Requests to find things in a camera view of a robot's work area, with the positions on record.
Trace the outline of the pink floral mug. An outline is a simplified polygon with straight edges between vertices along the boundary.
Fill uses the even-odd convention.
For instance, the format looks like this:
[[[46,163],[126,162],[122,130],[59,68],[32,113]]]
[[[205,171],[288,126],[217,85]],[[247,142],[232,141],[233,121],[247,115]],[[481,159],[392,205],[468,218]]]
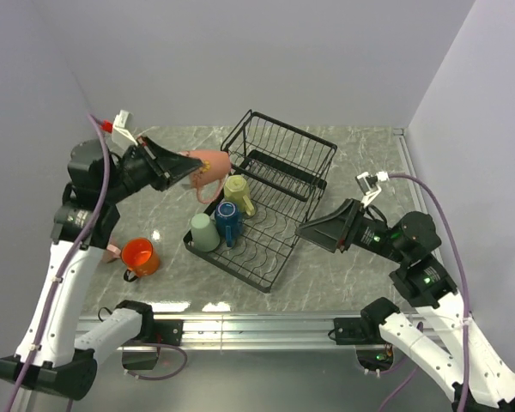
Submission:
[[[190,173],[181,181],[181,185],[186,189],[194,189],[198,202],[210,204],[220,196],[226,178],[231,171],[231,161],[229,155],[221,150],[189,150],[179,152],[180,155],[199,159],[202,165],[194,172]],[[203,196],[203,188],[206,185],[216,182],[217,187],[209,198]]]

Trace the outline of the yellow mug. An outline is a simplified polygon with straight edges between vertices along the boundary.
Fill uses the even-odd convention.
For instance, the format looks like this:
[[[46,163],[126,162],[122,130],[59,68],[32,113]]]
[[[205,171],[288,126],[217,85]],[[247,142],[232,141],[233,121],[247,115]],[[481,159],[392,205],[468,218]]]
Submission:
[[[229,176],[223,186],[223,193],[224,200],[236,204],[241,214],[246,217],[256,214],[256,208],[251,201],[250,186],[243,176]]]

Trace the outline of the mint green cup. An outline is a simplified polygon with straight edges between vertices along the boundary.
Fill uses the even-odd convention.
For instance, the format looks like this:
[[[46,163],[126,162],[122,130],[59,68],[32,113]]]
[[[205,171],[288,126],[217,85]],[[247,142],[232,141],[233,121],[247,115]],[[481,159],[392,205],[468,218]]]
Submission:
[[[194,247],[202,252],[213,251],[221,242],[214,221],[204,213],[191,218],[191,235]]]

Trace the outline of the blue faceted mug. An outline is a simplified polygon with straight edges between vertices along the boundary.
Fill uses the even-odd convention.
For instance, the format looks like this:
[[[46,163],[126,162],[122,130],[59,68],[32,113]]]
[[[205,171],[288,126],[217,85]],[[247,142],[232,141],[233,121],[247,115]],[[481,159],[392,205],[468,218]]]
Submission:
[[[229,201],[219,203],[215,208],[215,226],[227,248],[234,248],[243,233],[243,220],[238,206]]]

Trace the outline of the black wire dish rack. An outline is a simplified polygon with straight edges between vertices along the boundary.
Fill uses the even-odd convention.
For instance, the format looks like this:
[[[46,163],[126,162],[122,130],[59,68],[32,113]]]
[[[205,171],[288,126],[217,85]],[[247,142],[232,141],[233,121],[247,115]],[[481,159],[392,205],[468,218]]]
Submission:
[[[262,293],[273,288],[327,187],[337,146],[271,116],[248,111],[221,144],[232,172],[246,179],[257,209],[233,247],[199,251],[190,233],[185,249]]]

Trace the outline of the orange mug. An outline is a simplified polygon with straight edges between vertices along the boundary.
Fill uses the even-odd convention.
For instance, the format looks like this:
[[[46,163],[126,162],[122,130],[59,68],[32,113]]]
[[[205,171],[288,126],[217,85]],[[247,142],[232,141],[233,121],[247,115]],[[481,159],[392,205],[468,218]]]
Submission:
[[[121,251],[120,258],[126,267],[123,274],[125,282],[135,282],[145,276],[151,276],[161,264],[152,242],[145,238],[128,241]]]

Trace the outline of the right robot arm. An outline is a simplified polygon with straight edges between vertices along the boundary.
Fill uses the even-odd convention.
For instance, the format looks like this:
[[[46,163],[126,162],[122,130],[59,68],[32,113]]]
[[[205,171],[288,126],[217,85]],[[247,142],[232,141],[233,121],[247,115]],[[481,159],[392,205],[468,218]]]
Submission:
[[[357,246],[396,263],[390,274],[395,289],[443,344],[438,346],[415,328],[386,298],[361,310],[364,338],[402,350],[442,389],[454,409],[515,411],[515,373],[473,318],[464,315],[462,293],[433,255],[441,240],[430,215],[408,212],[390,227],[377,207],[347,199],[334,212],[301,224],[296,233],[330,252]]]

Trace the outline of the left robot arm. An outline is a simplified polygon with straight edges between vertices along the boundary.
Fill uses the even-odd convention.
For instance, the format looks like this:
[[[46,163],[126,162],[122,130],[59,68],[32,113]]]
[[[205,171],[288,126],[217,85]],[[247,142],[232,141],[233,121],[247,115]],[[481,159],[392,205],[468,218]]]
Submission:
[[[146,186],[165,191],[201,165],[145,136],[122,156],[113,156],[103,137],[72,149],[44,287],[17,350],[0,359],[0,379],[16,389],[79,401],[91,389],[99,364],[118,347],[153,340],[152,307],[131,300],[81,337],[76,327],[91,277],[119,220],[118,203]]]

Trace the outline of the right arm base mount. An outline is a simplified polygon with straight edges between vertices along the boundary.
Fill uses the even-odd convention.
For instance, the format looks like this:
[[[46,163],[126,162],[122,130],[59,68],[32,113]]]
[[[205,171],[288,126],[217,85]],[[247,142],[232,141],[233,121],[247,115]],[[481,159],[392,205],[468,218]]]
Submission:
[[[399,312],[398,306],[382,297],[365,306],[358,318],[334,318],[334,342],[338,346],[385,344],[385,340],[380,335],[379,326],[385,324],[390,315]]]

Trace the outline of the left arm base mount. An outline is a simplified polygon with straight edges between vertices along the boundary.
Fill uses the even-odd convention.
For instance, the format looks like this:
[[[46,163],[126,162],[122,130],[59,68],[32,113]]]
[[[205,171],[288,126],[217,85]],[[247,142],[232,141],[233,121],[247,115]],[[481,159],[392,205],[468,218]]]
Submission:
[[[184,321],[182,319],[159,319],[144,321],[140,332],[126,343],[162,343],[171,346],[180,346]]]

